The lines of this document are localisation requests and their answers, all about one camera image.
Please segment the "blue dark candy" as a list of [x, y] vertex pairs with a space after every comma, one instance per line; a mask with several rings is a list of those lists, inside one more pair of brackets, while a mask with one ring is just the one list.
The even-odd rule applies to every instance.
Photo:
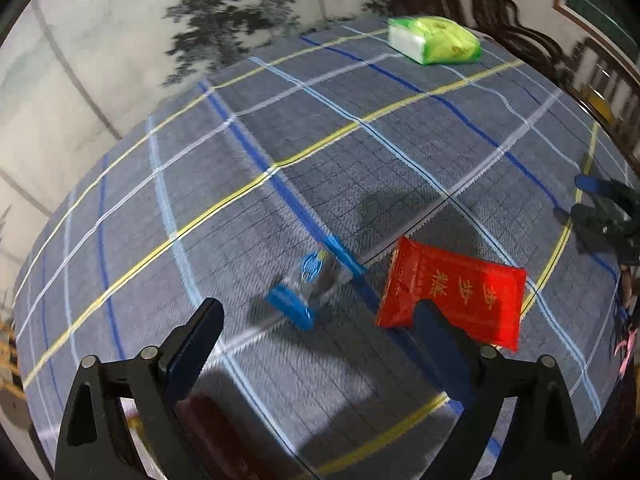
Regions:
[[357, 259], [335, 236], [328, 235], [294, 261], [266, 292], [265, 300], [299, 330], [312, 330], [330, 292], [363, 274]]

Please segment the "dark wooden chair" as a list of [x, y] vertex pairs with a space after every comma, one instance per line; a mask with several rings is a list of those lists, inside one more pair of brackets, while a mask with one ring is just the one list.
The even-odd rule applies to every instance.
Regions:
[[639, 81], [596, 40], [576, 42], [560, 76], [562, 88], [603, 127], [639, 175]]
[[543, 32], [525, 27], [513, 0], [390, 0], [393, 15], [436, 15], [489, 36], [548, 79], [560, 80], [565, 56]]

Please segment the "small bamboo stool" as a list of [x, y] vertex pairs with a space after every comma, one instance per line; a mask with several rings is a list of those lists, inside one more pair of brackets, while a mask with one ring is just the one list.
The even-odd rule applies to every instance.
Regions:
[[16, 339], [14, 334], [14, 319], [9, 309], [1, 306], [1, 340], [0, 366], [1, 389], [6, 390], [17, 399], [25, 400], [20, 363], [18, 362]]

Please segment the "red snack packet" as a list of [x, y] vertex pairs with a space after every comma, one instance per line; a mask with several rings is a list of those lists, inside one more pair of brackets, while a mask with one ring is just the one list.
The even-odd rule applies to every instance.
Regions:
[[526, 271], [398, 238], [375, 324], [413, 326], [414, 306], [431, 300], [473, 339], [518, 350]]

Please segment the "gold and maroon toffee tin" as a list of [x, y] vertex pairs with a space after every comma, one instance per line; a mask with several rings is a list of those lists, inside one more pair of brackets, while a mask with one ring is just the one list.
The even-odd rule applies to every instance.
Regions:
[[157, 390], [134, 396], [143, 430], [167, 479], [274, 479], [208, 396], [172, 402]]

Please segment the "green tissue pack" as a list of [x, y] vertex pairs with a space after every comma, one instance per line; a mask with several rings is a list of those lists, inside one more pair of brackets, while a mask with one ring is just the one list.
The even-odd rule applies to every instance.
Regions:
[[390, 47], [420, 65], [475, 63], [483, 53], [477, 36], [448, 18], [406, 16], [387, 25]]

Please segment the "blue plaid tablecloth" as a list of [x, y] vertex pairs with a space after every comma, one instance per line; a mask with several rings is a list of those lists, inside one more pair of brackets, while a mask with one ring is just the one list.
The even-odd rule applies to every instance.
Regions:
[[[634, 183], [585, 110], [495, 44], [421, 67], [359, 20], [199, 76], [92, 165], [17, 273], [44, 454], [83, 356], [130, 358], [214, 297], [224, 331], [198, 386], [276, 474], [416, 478], [458, 410], [374, 324], [401, 235], [526, 271], [518, 356], [558, 360], [588, 432], [616, 379], [616, 262], [562, 225], [583, 169]], [[364, 274], [299, 330], [265, 294], [328, 235]]]

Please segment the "painted folding screen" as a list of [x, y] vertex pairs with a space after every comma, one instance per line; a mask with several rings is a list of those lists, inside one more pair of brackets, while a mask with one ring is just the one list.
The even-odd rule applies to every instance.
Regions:
[[179, 91], [178, 0], [32, 0], [1, 47], [1, 287], [92, 165]]

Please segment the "framed picture on wall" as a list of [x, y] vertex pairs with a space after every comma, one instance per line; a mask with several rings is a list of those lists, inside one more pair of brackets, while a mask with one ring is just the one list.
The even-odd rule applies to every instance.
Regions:
[[639, 40], [631, 18], [614, 0], [553, 0], [553, 7], [626, 61], [639, 63]]

